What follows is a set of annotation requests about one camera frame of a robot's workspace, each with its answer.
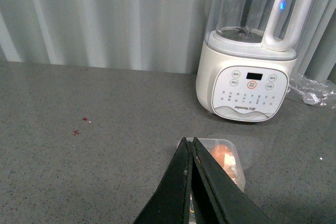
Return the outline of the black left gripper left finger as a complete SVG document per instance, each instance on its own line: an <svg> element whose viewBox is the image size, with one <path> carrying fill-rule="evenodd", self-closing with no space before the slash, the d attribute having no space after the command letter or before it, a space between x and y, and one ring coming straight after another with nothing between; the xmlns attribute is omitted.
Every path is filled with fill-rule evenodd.
<svg viewBox="0 0 336 224"><path fill-rule="evenodd" d="M191 142L182 138L155 193L134 223L189 223L192 168Z"/></svg>

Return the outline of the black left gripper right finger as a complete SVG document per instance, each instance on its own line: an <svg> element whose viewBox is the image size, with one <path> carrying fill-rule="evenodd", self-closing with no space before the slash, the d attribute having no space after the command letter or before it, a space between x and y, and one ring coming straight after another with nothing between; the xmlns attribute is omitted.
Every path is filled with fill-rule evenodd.
<svg viewBox="0 0 336 224"><path fill-rule="evenodd" d="M197 223L272 223L232 181L198 138L192 144L192 198Z"/></svg>

